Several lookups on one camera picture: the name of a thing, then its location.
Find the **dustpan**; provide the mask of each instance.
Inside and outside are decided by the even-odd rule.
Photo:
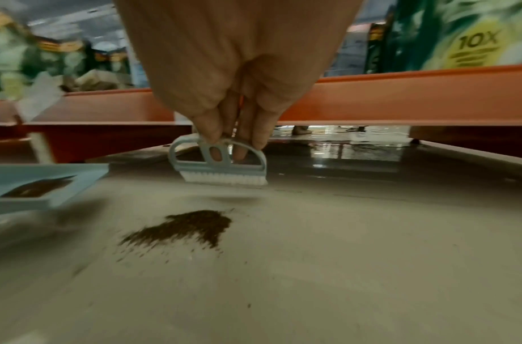
[[[108,164],[0,165],[0,214],[58,207],[108,170]]]

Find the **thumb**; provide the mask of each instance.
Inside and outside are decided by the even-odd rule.
[[[223,134],[223,121],[219,109],[208,110],[203,114],[188,116],[197,128],[198,133],[209,143],[215,143]]]

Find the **floor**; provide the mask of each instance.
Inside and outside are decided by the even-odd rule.
[[[272,143],[265,188],[186,184],[157,148],[0,216],[0,343],[522,343],[522,177],[319,141]],[[219,252],[119,245],[206,209],[232,219]]]

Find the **small brush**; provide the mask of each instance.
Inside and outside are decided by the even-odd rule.
[[[178,160],[176,149],[183,143],[196,143],[204,157],[203,162],[190,162]],[[229,145],[241,146],[252,151],[259,158],[260,165],[235,164],[228,152]],[[221,161],[212,158],[210,149],[216,148],[221,154]],[[178,137],[170,145],[168,160],[174,169],[182,175],[187,182],[229,185],[266,185],[266,157],[260,150],[251,145],[236,141],[232,138],[221,139],[211,145],[204,141],[198,134],[190,134]]]

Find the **orange shelf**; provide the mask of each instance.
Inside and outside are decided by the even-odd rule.
[[[324,78],[279,123],[522,126],[522,65]],[[27,123],[173,124],[149,89],[69,94]]]

